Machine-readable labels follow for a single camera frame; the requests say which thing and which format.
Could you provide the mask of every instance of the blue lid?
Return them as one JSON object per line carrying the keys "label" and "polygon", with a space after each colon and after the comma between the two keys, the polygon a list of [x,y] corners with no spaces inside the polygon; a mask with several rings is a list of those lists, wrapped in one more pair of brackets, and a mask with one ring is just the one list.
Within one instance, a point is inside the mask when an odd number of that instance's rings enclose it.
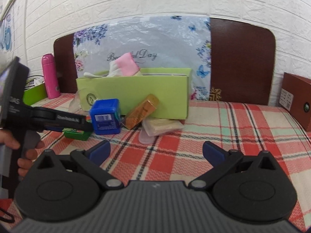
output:
{"label": "blue lid", "polygon": [[90,113],[92,113],[92,111],[97,110],[115,112],[117,111],[118,107],[119,107],[119,99],[96,100],[90,110]]}

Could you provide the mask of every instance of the barcode label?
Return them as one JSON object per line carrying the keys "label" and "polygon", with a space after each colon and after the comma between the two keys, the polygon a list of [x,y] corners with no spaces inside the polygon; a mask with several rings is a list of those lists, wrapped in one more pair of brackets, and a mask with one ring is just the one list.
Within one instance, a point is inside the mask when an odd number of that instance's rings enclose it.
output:
{"label": "barcode label", "polygon": [[99,121],[99,122],[101,122],[101,121],[110,121],[110,120],[112,120],[112,118],[111,118],[111,114],[107,114],[107,115],[96,115],[96,116],[95,116],[95,120],[96,120],[96,121]]}
{"label": "barcode label", "polygon": [[293,103],[294,95],[290,92],[281,89],[281,95],[280,95],[280,101],[279,103],[286,108],[288,111],[290,111],[291,105]]}

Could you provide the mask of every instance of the floral plastic cover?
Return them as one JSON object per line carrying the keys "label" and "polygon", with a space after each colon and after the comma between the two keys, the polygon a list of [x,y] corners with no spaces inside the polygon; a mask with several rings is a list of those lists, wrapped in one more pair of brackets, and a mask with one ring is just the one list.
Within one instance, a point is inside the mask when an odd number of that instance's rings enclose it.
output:
{"label": "floral plastic cover", "polygon": [[130,52],[140,67],[192,68],[191,99],[208,100],[211,26],[207,16],[162,15],[124,18],[74,33],[78,78],[109,70]]}

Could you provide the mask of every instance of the brown shoe box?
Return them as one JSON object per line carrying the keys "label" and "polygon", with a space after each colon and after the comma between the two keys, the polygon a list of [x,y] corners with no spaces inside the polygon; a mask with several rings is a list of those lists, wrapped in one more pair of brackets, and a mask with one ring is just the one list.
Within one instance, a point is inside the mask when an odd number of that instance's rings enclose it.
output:
{"label": "brown shoe box", "polygon": [[311,80],[284,73],[279,104],[306,130],[311,131]]}

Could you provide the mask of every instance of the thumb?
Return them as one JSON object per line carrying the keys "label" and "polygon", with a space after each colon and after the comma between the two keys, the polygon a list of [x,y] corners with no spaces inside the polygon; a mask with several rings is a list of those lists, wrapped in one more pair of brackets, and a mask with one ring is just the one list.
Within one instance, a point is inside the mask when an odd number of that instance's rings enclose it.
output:
{"label": "thumb", "polygon": [[0,144],[2,143],[15,150],[21,146],[9,130],[0,130]]}

